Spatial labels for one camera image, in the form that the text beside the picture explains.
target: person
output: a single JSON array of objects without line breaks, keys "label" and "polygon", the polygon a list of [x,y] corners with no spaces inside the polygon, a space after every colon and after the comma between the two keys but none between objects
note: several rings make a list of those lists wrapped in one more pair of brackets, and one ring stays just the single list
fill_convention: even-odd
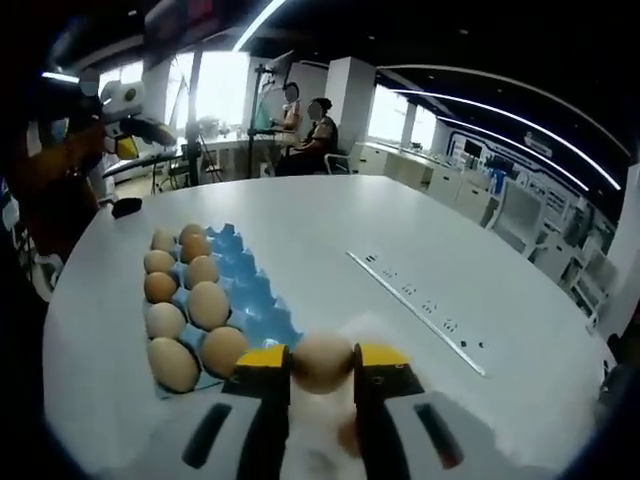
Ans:
[{"label": "person", "polygon": [[328,98],[315,98],[307,113],[314,121],[305,141],[293,148],[294,153],[280,159],[275,168],[276,177],[312,175],[326,170],[324,157],[338,148],[338,127],[329,117],[332,107]]},{"label": "person", "polygon": [[272,118],[271,123],[280,127],[284,132],[296,133],[300,127],[300,88],[295,82],[284,86],[284,98],[287,104],[284,106],[284,118],[279,120]]}]

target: ceiling light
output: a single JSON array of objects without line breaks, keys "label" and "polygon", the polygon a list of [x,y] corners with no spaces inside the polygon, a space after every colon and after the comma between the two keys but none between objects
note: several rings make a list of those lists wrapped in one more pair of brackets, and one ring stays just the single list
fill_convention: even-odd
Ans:
[{"label": "ceiling light", "polygon": [[251,22],[251,25],[244,31],[238,42],[233,47],[233,52],[239,52],[244,44],[251,38],[251,36],[256,33],[256,30],[260,28],[267,19],[273,15],[273,13],[280,8],[287,0],[271,0],[271,3],[266,6],[266,8],[260,12],[260,15],[256,17],[256,19]]},{"label": "ceiling light", "polygon": [[464,98],[452,97],[450,95],[443,95],[441,93],[420,92],[420,91],[416,91],[416,90],[392,90],[392,91],[396,92],[396,93],[411,93],[411,94],[414,94],[414,95],[426,95],[428,97],[442,98],[444,100],[452,100],[454,102],[466,103],[467,105],[473,105],[475,107],[484,108],[484,109],[490,110],[492,112],[499,113],[501,115],[505,115],[505,116],[507,116],[509,118],[512,118],[513,120],[517,120],[519,122],[522,122],[525,125],[528,125],[528,126],[530,126],[532,128],[535,128],[536,130],[539,130],[540,132],[550,136],[551,138],[553,138],[557,142],[560,142],[562,145],[564,145],[565,147],[567,147],[568,149],[573,151],[575,154],[577,154],[578,156],[580,156],[584,160],[586,160],[586,162],[589,165],[591,165],[600,175],[602,175],[607,180],[607,182],[609,182],[613,186],[613,188],[615,188],[616,190],[621,190],[622,189],[622,187],[620,187],[618,182],[616,182],[611,175],[609,175],[595,161],[593,161],[591,158],[589,158],[587,156],[587,154],[584,153],[582,150],[580,150],[577,147],[571,145],[564,138],[559,137],[555,133],[550,132],[546,128],[543,128],[543,127],[541,127],[539,125],[536,125],[535,123],[530,122],[529,120],[527,120],[525,118],[519,117],[517,115],[514,115],[513,113],[509,113],[509,112],[506,112],[504,110],[500,110],[499,108],[492,107],[490,105],[485,105],[483,103],[474,102],[472,100],[467,100],[467,99],[464,99]]},{"label": "ceiling light", "polygon": [[44,78],[51,78],[53,80],[60,80],[61,82],[68,82],[68,83],[79,83],[80,82],[80,79],[78,77],[73,77],[71,75],[65,75],[64,73],[43,72],[42,76]]},{"label": "ceiling light", "polygon": [[503,142],[507,142],[513,146],[516,146],[522,150],[524,150],[525,152],[527,152],[530,155],[535,156],[536,158],[539,158],[540,160],[542,160],[543,162],[545,162],[547,165],[555,168],[556,170],[558,170],[560,173],[562,173],[563,175],[565,175],[567,178],[573,180],[573,182],[575,182],[580,188],[582,188],[585,192],[589,191],[589,188],[582,183],[580,180],[578,180],[576,177],[574,177],[573,175],[571,175],[569,172],[567,172],[564,168],[559,167],[558,165],[556,165],[555,163],[551,162],[548,158],[540,155],[538,152],[531,150],[530,148],[525,147],[524,145],[520,145],[518,142],[514,142],[513,140],[510,140],[506,137],[503,137],[502,135],[498,135],[497,133],[493,133],[490,132],[489,130],[485,130],[484,128],[480,128],[480,127],[476,127],[475,125],[471,125],[469,123],[464,123],[464,122],[460,122],[458,120],[452,120],[451,118],[446,118],[446,117],[436,117],[438,120],[443,120],[445,122],[448,123],[455,123],[457,125],[461,125],[463,127],[467,127],[467,128],[471,128],[473,130],[476,130],[478,132],[482,132],[482,133],[486,133],[487,135],[492,135],[500,140],[502,140]]}]

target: white table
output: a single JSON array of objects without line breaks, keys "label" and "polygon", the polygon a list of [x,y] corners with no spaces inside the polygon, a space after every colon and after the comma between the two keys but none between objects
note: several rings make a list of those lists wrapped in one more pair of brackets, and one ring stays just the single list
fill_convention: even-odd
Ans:
[{"label": "white table", "polygon": [[[259,179],[147,197],[119,220],[102,210],[78,242],[46,320],[45,406],[90,472],[128,464],[165,422],[185,412],[197,420],[210,404],[207,390],[158,400],[145,352],[142,258],[155,228],[188,222],[234,223],[299,330],[367,314],[388,322],[431,385],[524,462],[563,468],[591,432],[603,360],[613,358],[567,296],[507,244],[384,177]],[[395,251],[459,315],[501,335],[489,378],[345,255],[365,245]]]}]

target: blue egg carton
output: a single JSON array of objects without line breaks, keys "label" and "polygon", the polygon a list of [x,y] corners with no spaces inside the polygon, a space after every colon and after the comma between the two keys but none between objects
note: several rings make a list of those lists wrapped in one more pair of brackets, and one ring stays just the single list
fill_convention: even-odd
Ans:
[{"label": "blue egg carton", "polygon": [[[211,251],[210,257],[216,263],[220,279],[218,285],[229,297],[231,315],[226,325],[239,329],[247,337],[249,348],[267,348],[277,344],[294,348],[302,333],[293,328],[291,311],[279,296],[271,291],[271,282],[263,269],[258,269],[253,253],[244,247],[242,236],[232,224],[225,224],[222,230],[205,229]],[[185,285],[187,265],[180,261],[182,246],[176,243],[171,254],[176,263],[170,274],[179,287],[171,299],[187,319],[187,326],[178,340],[187,347],[197,359],[200,378],[194,390],[219,385],[223,378],[210,374],[204,368],[199,357],[200,344],[207,332],[198,328],[189,316],[187,298],[189,290]],[[146,317],[151,304],[144,300],[143,313]],[[177,394],[156,383],[156,392],[160,398],[170,398]]]}]

